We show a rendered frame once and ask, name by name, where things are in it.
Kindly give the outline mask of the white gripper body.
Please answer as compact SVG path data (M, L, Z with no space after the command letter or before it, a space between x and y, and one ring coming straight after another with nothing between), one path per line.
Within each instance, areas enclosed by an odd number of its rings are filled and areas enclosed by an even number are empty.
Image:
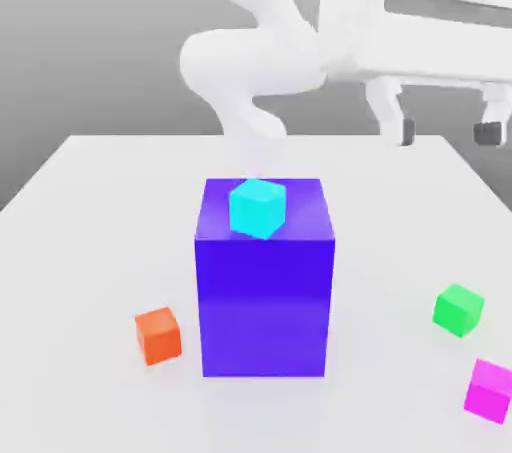
M512 84L512 0L320 0L332 80L391 76L409 85Z

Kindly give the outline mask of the small cyan cube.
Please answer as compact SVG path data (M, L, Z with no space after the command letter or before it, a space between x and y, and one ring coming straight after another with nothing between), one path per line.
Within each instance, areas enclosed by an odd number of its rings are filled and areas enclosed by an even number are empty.
M286 202L284 185L248 179L229 194L230 229L267 240L284 224Z

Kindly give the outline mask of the small green cube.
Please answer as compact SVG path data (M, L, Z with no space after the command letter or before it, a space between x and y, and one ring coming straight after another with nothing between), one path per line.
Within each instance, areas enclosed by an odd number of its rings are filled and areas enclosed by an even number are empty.
M452 284L441 292L436 299L432 321L463 338L480 321L485 299L459 284Z

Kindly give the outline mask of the small magenta cube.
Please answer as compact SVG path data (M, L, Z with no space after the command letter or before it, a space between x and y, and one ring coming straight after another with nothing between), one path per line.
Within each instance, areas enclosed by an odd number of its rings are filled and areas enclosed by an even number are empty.
M478 358L464 400L464 409L503 424L512 401L512 370Z

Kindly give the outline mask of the small orange cube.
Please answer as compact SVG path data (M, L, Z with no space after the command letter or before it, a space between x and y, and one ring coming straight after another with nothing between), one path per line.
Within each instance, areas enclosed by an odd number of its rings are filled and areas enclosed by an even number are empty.
M137 315L135 325L137 341L148 366L182 354L180 328L169 307Z

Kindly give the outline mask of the large blue box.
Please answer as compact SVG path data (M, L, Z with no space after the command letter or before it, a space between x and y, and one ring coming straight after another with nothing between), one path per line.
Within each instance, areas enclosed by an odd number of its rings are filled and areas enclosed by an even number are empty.
M335 234L317 179L283 179L285 223L268 239L231 230L237 179L207 179L195 265L206 377L325 373Z

